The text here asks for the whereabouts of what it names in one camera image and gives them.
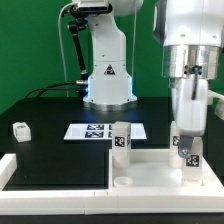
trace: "black table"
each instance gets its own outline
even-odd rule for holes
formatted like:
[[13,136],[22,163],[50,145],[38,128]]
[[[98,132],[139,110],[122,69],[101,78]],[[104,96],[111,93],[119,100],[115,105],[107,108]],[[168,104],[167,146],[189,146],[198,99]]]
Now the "black table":
[[[111,141],[64,141],[71,123],[143,123],[147,140],[133,140],[132,148],[168,148],[172,121],[170,98],[139,98],[135,109],[101,112],[83,108],[78,98],[34,98],[17,102],[0,116],[1,153],[16,153],[18,168],[5,190],[102,189],[108,185]],[[30,143],[17,143],[12,124],[26,122]],[[204,157],[222,180],[224,122],[208,109],[203,137]],[[222,214],[139,214],[98,216],[0,217],[0,223],[220,223]]]

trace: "white platform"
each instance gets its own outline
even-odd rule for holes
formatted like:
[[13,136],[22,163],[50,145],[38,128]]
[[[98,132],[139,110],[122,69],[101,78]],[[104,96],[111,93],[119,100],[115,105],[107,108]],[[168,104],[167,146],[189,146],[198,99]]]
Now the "white platform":
[[[223,186],[206,161],[204,186],[182,187],[181,171],[168,166],[168,155],[165,149],[132,150],[130,168],[110,169],[108,190],[1,191],[0,215],[224,212]],[[0,161],[2,188],[15,169],[15,155],[5,155]],[[133,185],[112,185],[120,176],[131,178]]]

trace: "white cylinder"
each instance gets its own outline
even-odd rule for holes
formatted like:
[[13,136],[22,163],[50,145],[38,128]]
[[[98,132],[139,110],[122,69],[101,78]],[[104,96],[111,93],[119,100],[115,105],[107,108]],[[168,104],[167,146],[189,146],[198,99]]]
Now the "white cylinder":
[[144,0],[109,0],[115,16],[128,16],[138,11]]
[[224,25],[223,11],[223,0],[168,0],[164,46],[221,47]]

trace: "small white block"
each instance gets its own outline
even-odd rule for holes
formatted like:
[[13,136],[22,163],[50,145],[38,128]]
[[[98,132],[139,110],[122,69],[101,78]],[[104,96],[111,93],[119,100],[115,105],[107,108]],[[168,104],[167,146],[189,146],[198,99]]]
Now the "small white block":
[[13,134],[18,142],[31,141],[30,128],[25,122],[16,122],[13,124]]
[[116,122],[112,127],[113,156],[127,157],[131,149],[131,123]]

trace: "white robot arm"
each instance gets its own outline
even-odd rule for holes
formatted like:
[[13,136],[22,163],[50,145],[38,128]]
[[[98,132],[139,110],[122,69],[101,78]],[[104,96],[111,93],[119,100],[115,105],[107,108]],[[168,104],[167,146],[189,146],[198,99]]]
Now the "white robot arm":
[[93,73],[88,78],[84,105],[97,110],[116,111],[133,106],[132,78],[126,71],[126,37],[114,16],[139,10],[143,0],[73,0],[70,13],[88,24],[93,42]]
[[164,45],[163,76],[171,79],[179,155],[189,157],[206,127],[208,80],[216,79],[223,48],[223,0],[160,0],[154,35]]

